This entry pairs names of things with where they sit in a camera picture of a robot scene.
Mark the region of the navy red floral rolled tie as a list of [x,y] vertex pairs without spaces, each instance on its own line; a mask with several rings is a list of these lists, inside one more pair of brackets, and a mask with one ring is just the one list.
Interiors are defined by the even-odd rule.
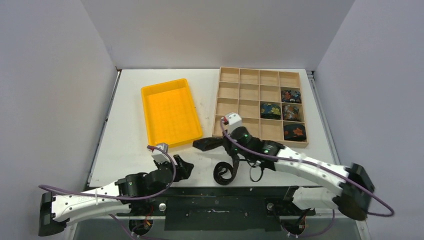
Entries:
[[280,93],[282,103],[302,103],[301,92],[299,90],[283,89]]

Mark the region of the black orange floral rolled tie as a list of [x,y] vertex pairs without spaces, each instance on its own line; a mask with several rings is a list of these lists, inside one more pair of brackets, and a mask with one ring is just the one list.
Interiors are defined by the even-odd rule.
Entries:
[[303,142],[307,140],[306,128],[299,123],[283,126],[283,136],[286,141]]

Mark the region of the blue yellow floral rolled tie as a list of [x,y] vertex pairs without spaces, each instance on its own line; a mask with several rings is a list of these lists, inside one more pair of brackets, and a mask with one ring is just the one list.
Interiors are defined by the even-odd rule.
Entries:
[[281,120],[281,107],[278,104],[271,102],[260,103],[260,118],[269,120]]

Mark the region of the yellow plastic tray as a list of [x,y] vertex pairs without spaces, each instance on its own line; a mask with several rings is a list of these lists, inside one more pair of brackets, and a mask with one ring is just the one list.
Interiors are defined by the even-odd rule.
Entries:
[[174,148],[203,136],[187,79],[144,86],[140,93],[149,145]]

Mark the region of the brown blue floral rolled tie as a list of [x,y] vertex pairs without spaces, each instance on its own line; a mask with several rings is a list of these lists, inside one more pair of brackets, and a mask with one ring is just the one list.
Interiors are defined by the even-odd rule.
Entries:
[[285,121],[300,122],[300,110],[297,106],[282,105],[282,119]]

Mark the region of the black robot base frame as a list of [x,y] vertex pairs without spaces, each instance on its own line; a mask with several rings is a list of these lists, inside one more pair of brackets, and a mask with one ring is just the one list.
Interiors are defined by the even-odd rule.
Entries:
[[337,210],[335,195],[318,186],[283,187],[172,187],[146,200],[128,202],[130,225],[164,219],[166,231],[279,232],[278,217],[290,225],[300,216],[314,216],[317,210]]

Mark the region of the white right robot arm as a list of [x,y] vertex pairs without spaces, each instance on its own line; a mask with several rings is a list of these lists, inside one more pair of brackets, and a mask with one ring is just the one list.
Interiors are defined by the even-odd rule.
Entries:
[[306,209],[338,210],[348,218],[364,221],[375,191],[365,168],[335,165],[301,155],[288,146],[271,140],[253,137],[244,126],[232,133],[222,132],[222,143],[233,163],[215,168],[215,178],[226,171],[235,178],[238,164],[247,162],[252,168],[287,173],[317,184],[317,187],[296,187],[283,199],[282,207],[290,215]]

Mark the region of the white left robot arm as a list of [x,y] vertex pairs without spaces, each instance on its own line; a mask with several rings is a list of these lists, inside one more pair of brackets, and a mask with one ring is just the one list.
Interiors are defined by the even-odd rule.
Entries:
[[84,220],[120,214],[144,215],[149,200],[165,192],[172,183],[187,180],[194,164],[178,154],[173,161],[155,163],[157,169],[149,173],[129,174],[105,186],[85,192],[42,194],[39,210],[38,236],[56,235],[66,227]]

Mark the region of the wooden compartment organizer box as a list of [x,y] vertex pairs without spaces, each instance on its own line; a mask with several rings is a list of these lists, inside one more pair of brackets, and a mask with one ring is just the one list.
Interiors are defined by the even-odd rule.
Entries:
[[[237,113],[242,124],[257,138],[280,142],[293,148],[305,148],[308,142],[305,119],[301,75],[293,71],[277,71],[235,67],[221,67],[215,103],[215,122],[212,136],[222,134],[220,119],[228,113]],[[281,90],[298,90],[301,103],[282,102]],[[260,104],[274,103],[281,107],[281,120],[263,119],[260,117]],[[282,105],[299,108],[301,121],[283,120]],[[305,126],[305,141],[289,141],[284,139],[284,125],[302,124]]]

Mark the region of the brown blue floral tie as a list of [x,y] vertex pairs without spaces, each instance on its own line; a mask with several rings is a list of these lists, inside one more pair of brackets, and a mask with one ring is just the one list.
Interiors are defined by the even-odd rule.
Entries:
[[192,146],[202,152],[210,151],[218,147],[224,147],[225,152],[231,157],[232,163],[221,161],[213,170],[213,179],[221,186],[229,185],[235,179],[240,165],[238,156],[239,148],[226,137],[205,137],[195,140]]
[[300,110],[297,106],[282,105],[282,119],[285,121],[300,122]]

